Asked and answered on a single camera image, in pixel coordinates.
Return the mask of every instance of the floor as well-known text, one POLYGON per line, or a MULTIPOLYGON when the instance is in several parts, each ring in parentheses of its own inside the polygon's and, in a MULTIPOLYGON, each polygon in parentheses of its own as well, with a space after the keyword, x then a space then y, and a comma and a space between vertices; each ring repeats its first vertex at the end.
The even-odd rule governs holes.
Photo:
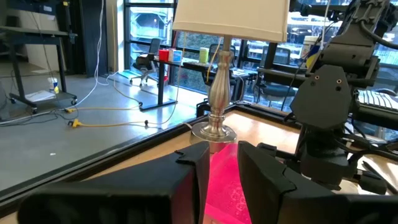
MULTIPOLYGON (((9 77, 10 71, 7 65, 0 64, 0 82, 5 92, 9 93, 12 86, 12 79, 9 77)), ((23 71, 39 70, 27 63, 22 63, 23 71)), ((31 74, 23 77, 26 93, 48 88, 48 74, 31 74)), ((156 83, 149 81, 148 85, 142 90, 138 87, 139 80, 135 80, 133 85, 129 80, 120 75, 111 78, 116 80, 117 88, 123 93, 142 101, 144 104, 157 103, 156 83)), ((99 77, 102 83, 106 79, 99 77)), ((119 94, 113 87, 114 81, 109 79, 110 85, 98 85, 96 90, 80 105, 82 107, 119 107, 130 108, 137 103, 119 94)), ((67 89, 70 93, 76 94, 81 100, 86 96, 95 85, 94 78, 86 78, 83 75, 67 76, 67 89)), ((177 87, 166 86, 164 100, 175 99, 177 87)), ((144 121, 148 119, 153 123, 166 121, 174 109, 174 105, 165 106, 156 110, 129 111, 107 111, 107 110, 80 110, 78 113, 65 114, 66 118, 78 116, 79 121, 85 124, 116 124, 128 121, 142 121, 135 125, 118 126, 112 128, 72 128, 67 125, 67 121, 54 115, 36 117, 24 126, 0 127, 0 190, 4 190, 26 180, 42 175, 54 169, 75 162, 94 153, 121 144, 123 142, 135 142, 151 134, 159 132, 171 126, 183 123, 195 117, 196 104, 201 102, 206 96, 199 93, 179 89, 178 104, 175 113, 170 121, 162 125, 144 126, 144 121)), ((60 104, 47 104, 39 106, 39 113, 52 110, 56 107, 64 108, 70 106, 70 100, 61 101, 60 104)), ((17 102, 12 105, 8 103, 3 109, 11 118, 28 116, 29 110, 26 105, 17 102)))

